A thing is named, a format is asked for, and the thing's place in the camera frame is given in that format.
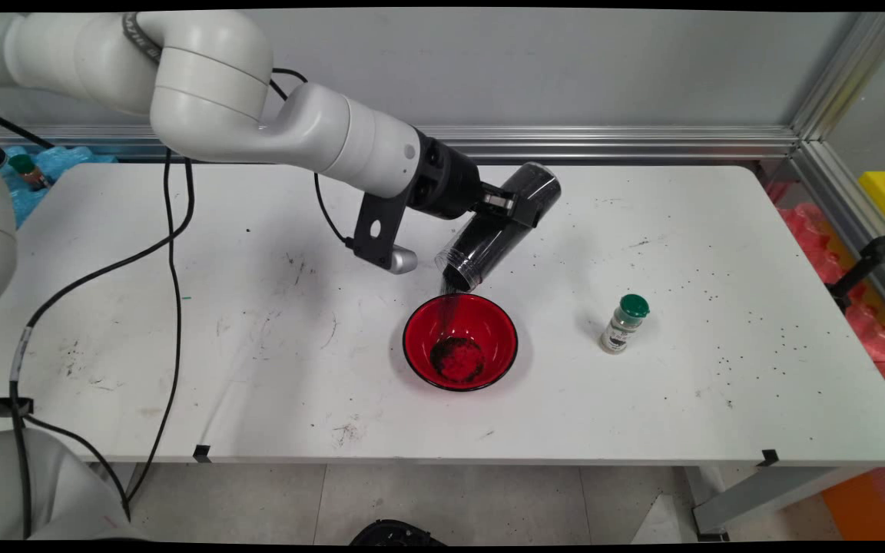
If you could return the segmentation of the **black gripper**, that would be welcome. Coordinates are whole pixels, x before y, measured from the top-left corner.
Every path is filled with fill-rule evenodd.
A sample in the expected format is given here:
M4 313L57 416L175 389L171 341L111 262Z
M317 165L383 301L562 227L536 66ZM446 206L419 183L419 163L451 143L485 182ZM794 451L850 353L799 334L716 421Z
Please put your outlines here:
M478 167L464 154L421 131L420 160L412 178L409 207L429 216L454 220L479 203L481 216L537 227L544 207L520 193L482 184Z

